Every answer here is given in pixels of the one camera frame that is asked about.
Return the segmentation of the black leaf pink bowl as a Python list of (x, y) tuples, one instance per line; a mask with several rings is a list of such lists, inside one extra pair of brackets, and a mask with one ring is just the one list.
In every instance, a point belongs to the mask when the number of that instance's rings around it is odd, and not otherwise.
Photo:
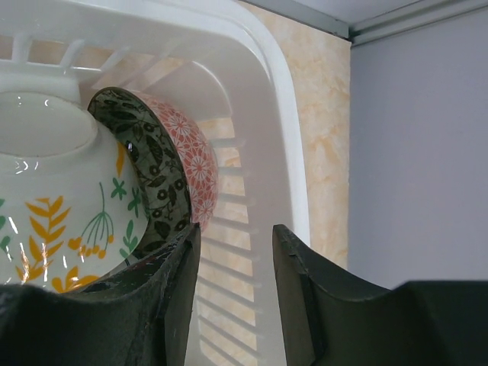
[(218, 168), (198, 125), (181, 110), (150, 95), (107, 87), (88, 104), (92, 116), (126, 147), (142, 194), (148, 227), (141, 240), (127, 227), (120, 253), (142, 258), (169, 244), (192, 223), (205, 229), (214, 215)]

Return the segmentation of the white plastic dish rack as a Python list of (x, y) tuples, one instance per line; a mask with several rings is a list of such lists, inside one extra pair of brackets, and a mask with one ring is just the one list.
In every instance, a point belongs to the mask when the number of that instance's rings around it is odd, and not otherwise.
[(209, 365), (210, 353), (218, 365), (286, 364), (272, 229), (309, 239), (310, 228), (294, 86), (277, 42), (233, 1), (1, 3), (1, 95), (51, 95), (90, 113), (107, 87), (181, 110), (217, 160), (182, 365)]

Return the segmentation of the yellow flower white bowl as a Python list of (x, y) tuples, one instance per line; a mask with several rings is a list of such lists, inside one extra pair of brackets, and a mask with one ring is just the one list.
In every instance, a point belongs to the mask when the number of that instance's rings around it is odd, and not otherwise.
[(102, 278), (148, 226), (126, 148), (87, 111), (1, 95), (1, 283), (70, 292)]

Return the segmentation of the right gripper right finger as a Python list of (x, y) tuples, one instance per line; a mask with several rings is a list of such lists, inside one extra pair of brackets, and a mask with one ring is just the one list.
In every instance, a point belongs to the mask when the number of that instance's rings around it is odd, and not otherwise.
[(409, 281), (392, 290), (272, 236), (289, 365), (485, 365), (485, 281)]

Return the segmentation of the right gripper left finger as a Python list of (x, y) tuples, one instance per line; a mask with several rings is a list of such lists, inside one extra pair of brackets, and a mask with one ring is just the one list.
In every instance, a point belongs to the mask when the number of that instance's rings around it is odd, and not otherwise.
[(182, 365), (201, 252), (196, 224), (109, 278), (55, 294), (1, 288), (3, 365)]

